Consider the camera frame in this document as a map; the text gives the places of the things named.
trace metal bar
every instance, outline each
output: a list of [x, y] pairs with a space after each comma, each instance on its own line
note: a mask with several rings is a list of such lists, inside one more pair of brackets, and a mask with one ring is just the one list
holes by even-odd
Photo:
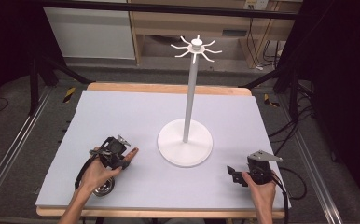
[[18, 132], [17, 136], [15, 137], [14, 141], [12, 142], [11, 146], [9, 147], [5, 157], [0, 162], [0, 186], [3, 183], [4, 179], [7, 176], [11, 165], [14, 163], [14, 160], [17, 158], [17, 155], [21, 151], [21, 148], [26, 141], [29, 133], [35, 126], [37, 119], [39, 118], [41, 112], [44, 109], [44, 106], [47, 103], [48, 97], [52, 92], [53, 87], [46, 87], [41, 95], [40, 98], [40, 105], [35, 110], [33, 115], [28, 116], [26, 121], [24, 122], [22, 128]]
[[248, 9], [220, 8], [220, 7], [190, 7], [190, 6], [69, 1], [69, 0], [22, 0], [22, 1], [25, 3], [38, 4], [42, 7], [96, 9], [96, 10], [111, 10], [111, 11], [158, 12], [158, 13], [247, 17], [247, 18], [264, 18], [264, 19], [280, 19], [280, 20], [295, 20], [295, 19], [308, 17], [306, 15], [297, 14], [294, 12], [277, 12], [277, 11], [266, 11], [266, 10], [248, 10]]
[[[286, 104], [286, 100], [283, 99], [282, 95], [279, 95], [279, 102], [281, 105]], [[290, 121], [291, 116], [286, 109], [283, 109], [285, 116]], [[303, 163], [305, 164], [306, 171], [308, 172], [309, 178], [311, 179], [313, 188], [316, 192], [317, 198], [320, 201], [320, 205], [322, 205], [323, 211], [325, 213], [325, 217], [327, 218], [328, 223], [330, 224], [341, 224], [342, 219], [340, 217], [337, 206], [332, 200], [331, 194], [327, 186], [325, 185], [325, 181], [320, 175], [320, 172], [313, 161], [312, 155], [309, 152], [308, 146], [306, 145], [302, 134], [300, 131], [297, 131], [295, 134], [296, 142], [298, 144], [299, 155]]]

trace gray floor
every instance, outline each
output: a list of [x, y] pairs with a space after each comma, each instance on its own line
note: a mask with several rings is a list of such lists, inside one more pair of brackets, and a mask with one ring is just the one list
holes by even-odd
[[[175, 83], [187, 84], [189, 57], [174, 58], [183, 51], [168, 47], [175, 38], [150, 36], [145, 42], [144, 57], [139, 65], [119, 63], [116, 61], [69, 60], [69, 65], [80, 75], [99, 81], [145, 82], [145, 83]], [[222, 54], [212, 56], [214, 63], [201, 60], [198, 84], [239, 86], [271, 70], [267, 66], [263, 71], [249, 69], [235, 39], [219, 39], [211, 50], [222, 49]], [[40, 217], [35, 212], [35, 189], [41, 186], [45, 174], [52, 162], [55, 152], [64, 137], [65, 130], [76, 109], [77, 100], [82, 90], [86, 88], [73, 81], [70, 77], [58, 74], [60, 84], [51, 90], [51, 95], [43, 113], [38, 118], [32, 132], [21, 147], [21, 151], [12, 163], [6, 178], [0, 187], [0, 221], [3, 223], [55, 223], [57, 218]], [[286, 103], [280, 107], [266, 105], [264, 94], [272, 93], [274, 80], [262, 83], [252, 89], [256, 97], [267, 133], [273, 133], [287, 122], [285, 115]], [[22, 77], [5, 84], [0, 90], [0, 162], [5, 157], [8, 148], [27, 118], [29, 109], [28, 77]], [[69, 103], [62, 99], [69, 87], [76, 87], [76, 92]], [[286, 102], [287, 94], [280, 95]], [[299, 100], [300, 109], [310, 105], [308, 99]], [[360, 223], [360, 190], [353, 182], [347, 168], [340, 162], [331, 160], [330, 150], [325, 137], [320, 131], [317, 120], [311, 116], [299, 122], [299, 133], [314, 158], [329, 193], [339, 210], [343, 223]], [[281, 143], [274, 141], [285, 138], [286, 132], [271, 139], [272, 148]], [[291, 200], [290, 223], [327, 223], [321, 201], [313, 188], [305, 164], [300, 158], [299, 146], [292, 137], [279, 154], [284, 158], [281, 167], [289, 168], [301, 175], [307, 185], [308, 193], [302, 200]], [[302, 182], [291, 173], [282, 171], [287, 190], [293, 196], [302, 194]]]

